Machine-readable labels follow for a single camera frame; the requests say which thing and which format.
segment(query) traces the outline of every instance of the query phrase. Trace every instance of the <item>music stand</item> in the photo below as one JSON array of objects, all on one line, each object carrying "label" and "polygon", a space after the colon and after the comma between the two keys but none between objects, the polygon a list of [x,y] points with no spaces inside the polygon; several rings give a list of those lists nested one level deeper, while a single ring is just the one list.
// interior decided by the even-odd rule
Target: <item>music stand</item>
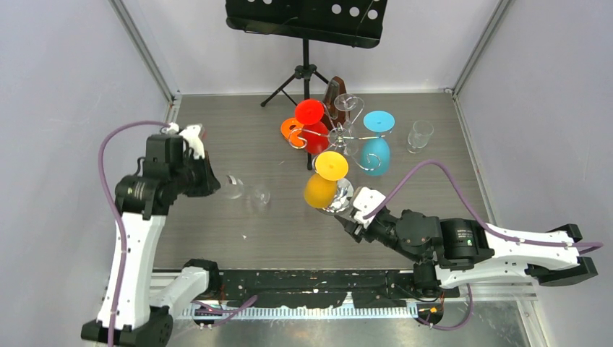
[{"label": "music stand", "polygon": [[[309,62],[309,41],[374,48],[381,40],[387,0],[226,0],[226,24],[245,33],[282,35],[302,39],[302,65],[260,105],[283,93],[294,80],[304,81],[304,99],[311,97],[309,83],[314,74],[328,80]],[[306,168],[312,170],[308,154]]]}]

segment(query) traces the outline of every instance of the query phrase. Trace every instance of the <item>clear glass cup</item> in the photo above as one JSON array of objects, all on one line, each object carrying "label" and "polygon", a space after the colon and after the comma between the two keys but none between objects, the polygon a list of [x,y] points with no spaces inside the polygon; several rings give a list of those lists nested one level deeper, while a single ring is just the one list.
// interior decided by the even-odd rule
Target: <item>clear glass cup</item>
[{"label": "clear glass cup", "polygon": [[334,99],[334,106],[339,111],[353,111],[360,103],[363,103],[362,99],[349,93],[340,94]]},{"label": "clear glass cup", "polygon": [[221,180],[221,188],[219,192],[226,199],[238,199],[243,196],[244,193],[244,184],[241,179],[237,179],[235,176],[231,174],[225,175]]},{"label": "clear glass cup", "polygon": [[249,191],[249,201],[253,207],[261,210],[270,202],[270,190],[261,184],[252,187]]},{"label": "clear glass cup", "polygon": [[411,153],[419,153],[426,147],[430,137],[434,133],[434,127],[428,121],[416,121],[413,123],[411,132],[406,139],[406,149]]}]

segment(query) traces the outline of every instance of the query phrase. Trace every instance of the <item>blue glass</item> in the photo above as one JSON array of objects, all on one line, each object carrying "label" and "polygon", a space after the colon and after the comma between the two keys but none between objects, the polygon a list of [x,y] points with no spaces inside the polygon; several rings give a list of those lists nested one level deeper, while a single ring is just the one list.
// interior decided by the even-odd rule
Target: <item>blue glass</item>
[{"label": "blue glass", "polygon": [[377,139],[368,140],[364,144],[360,155],[360,165],[365,168],[374,168],[372,171],[364,171],[367,175],[381,176],[390,168],[390,157],[390,146],[383,138],[378,137]]},{"label": "blue glass", "polygon": [[364,126],[371,132],[389,132],[395,123],[394,116],[385,111],[373,111],[364,116]]}]

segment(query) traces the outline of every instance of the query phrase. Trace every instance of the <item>gray table surface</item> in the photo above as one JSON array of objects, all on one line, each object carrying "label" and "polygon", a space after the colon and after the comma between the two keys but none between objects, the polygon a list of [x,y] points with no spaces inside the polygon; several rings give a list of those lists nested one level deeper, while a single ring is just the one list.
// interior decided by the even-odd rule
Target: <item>gray table surface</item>
[{"label": "gray table surface", "polygon": [[[418,162],[430,158],[445,163],[468,201],[483,218],[486,211],[453,102],[448,94],[359,95],[366,111],[384,110],[395,116],[388,137],[390,170],[370,177],[350,161],[347,178],[355,187],[368,186],[387,194]],[[171,208],[160,237],[155,266],[181,267],[188,259],[205,258],[220,268],[381,269],[407,268],[410,262],[381,244],[356,244],[332,217],[309,207],[302,191],[312,171],[306,153],[291,148],[279,128],[293,116],[293,104],[282,95],[265,108],[262,96],[186,96],[180,124],[202,123],[205,147],[215,175],[232,173],[248,186],[263,184],[271,193],[266,210],[249,200],[180,197]],[[414,121],[434,125],[434,135],[419,154],[406,150]],[[368,134],[363,129],[362,135]],[[470,218],[445,175],[430,166],[418,172],[388,205],[392,213],[411,209],[441,218]]]}]

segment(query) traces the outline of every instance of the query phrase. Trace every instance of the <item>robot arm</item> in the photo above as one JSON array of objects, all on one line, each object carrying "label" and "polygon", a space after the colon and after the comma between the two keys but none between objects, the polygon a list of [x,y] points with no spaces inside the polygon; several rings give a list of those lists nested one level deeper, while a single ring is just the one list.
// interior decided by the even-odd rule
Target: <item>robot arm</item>
[{"label": "robot arm", "polygon": [[[82,327],[81,337],[107,342],[108,329],[115,330],[120,346],[165,346],[173,318],[198,295],[218,288],[217,265],[205,260],[188,262],[181,275],[156,296],[149,296],[153,260],[170,206],[180,194],[206,197],[220,188],[200,139],[201,125],[180,130],[176,124],[147,139],[142,174],[125,176],[115,188],[115,205],[126,231],[127,253],[124,276],[117,281],[121,263],[121,234],[116,246],[111,276],[97,319]],[[114,327],[111,303],[116,284],[121,283]]]},{"label": "robot arm", "polygon": [[[336,216],[345,231],[360,242],[377,240],[412,260],[415,289],[422,296],[437,296],[441,289],[491,280],[536,278],[542,286],[567,286],[596,276],[589,257],[574,247],[546,247],[505,241],[487,233],[476,221],[441,220],[404,210],[399,218],[383,208],[365,218],[385,195],[359,188],[352,200],[351,219]],[[518,239],[574,244],[581,240],[576,225],[549,233],[514,231],[488,225]]]}]

